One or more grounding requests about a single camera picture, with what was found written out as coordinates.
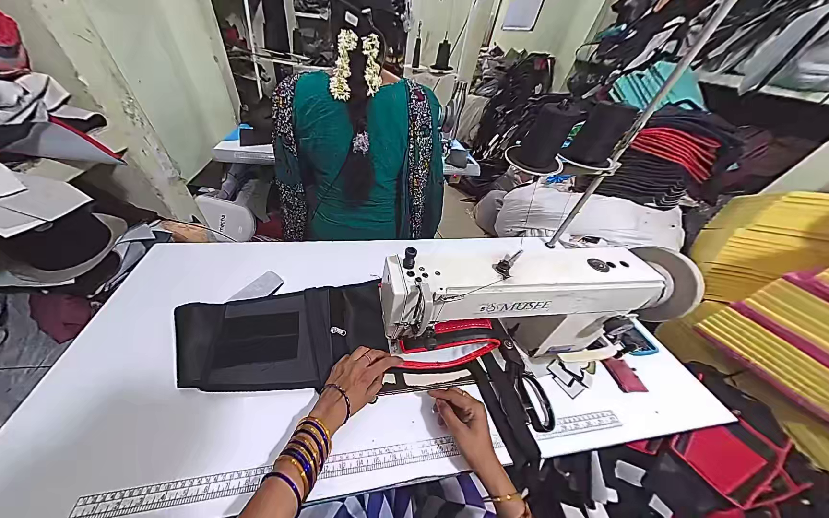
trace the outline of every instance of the white shirt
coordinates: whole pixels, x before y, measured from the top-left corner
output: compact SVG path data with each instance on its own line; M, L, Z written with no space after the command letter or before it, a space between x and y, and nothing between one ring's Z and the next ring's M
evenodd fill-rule
M563 192L558 184L545 185L544 181L542 178L504 196L495 221L499 237L555 235L581 193ZM627 247L662 246L679 252L685 237L683 213L680 207L659 210L593 194L561 241L568 242L570 236L597 237Z

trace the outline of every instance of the woman's hand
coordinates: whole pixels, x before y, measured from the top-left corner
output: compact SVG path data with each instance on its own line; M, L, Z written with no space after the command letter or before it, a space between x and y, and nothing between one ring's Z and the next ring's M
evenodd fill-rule
M500 466L491 442L485 405L459 388L427 393L436 399L434 405L442 418L441 424L453 434L460 453L473 471L479 473L489 465Z
M353 416L376 397L382 388L382 375L402 361L385 351L358 347L334 364L325 384L335 384L344 390L351 405L350 416ZM350 417L343 395L333 387L322 391L309 415L321 419L331 433L343 425L345 418Z

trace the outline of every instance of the white sewing machine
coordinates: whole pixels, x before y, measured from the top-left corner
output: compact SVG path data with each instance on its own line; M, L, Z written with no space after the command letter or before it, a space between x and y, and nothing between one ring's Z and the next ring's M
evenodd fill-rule
M514 338L536 357L582 351L630 315L651 322L683 316L703 289L692 261L658 247L546 249L508 258L422 256L409 248L386 258L380 298L388 338L422 336L449 320L500 318L508 328L520 324Z

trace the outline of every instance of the teal fabric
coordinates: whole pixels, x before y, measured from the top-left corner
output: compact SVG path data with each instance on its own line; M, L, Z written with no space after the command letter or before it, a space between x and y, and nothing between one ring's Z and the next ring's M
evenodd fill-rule
M368 200L351 204L343 195L345 178L339 176L350 150L353 128L346 104L332 98L329 76L304 74L296 82L293 100L294 138L297 157L285 157L276 165L278 177L299 175L316 186L307 194L310 240L405 239L403 199L408 161L408 93L404 81L383 86L370 100L367 114L369 153L376 181ZM429 89L431 119L438 127L440 105ZM433 131L429 188L426 190L425 237L433 237L442 204L443 159L439 133Z
M617 77L610 95L616 101L644 110L661 91L664 81L671 76L675 66L673 63L659 61L645 70L637 70ZM681 105L683 108L706 111L706 100L703 99L702 89L699 88L697 75L692 70L684 72L658 108L660 109L665 104L681 103L683 103Z

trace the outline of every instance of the ruler markings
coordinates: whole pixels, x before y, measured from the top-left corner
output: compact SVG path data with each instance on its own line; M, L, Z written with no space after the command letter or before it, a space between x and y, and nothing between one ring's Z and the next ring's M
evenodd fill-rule
M559 418L556 429L535 434L537 441L548 441L593 430L622 426L610 410ZM494 436L496 448L503 446ZM319 478L342 477L387 467L409 465L459 455L452 437L409 442L357 452L336 453L329 457ZM79 497L69 518L116 518L139 512L155 511L198 501L250 494L258 489L261 478L271 465L185 478L132 489L107 491Z

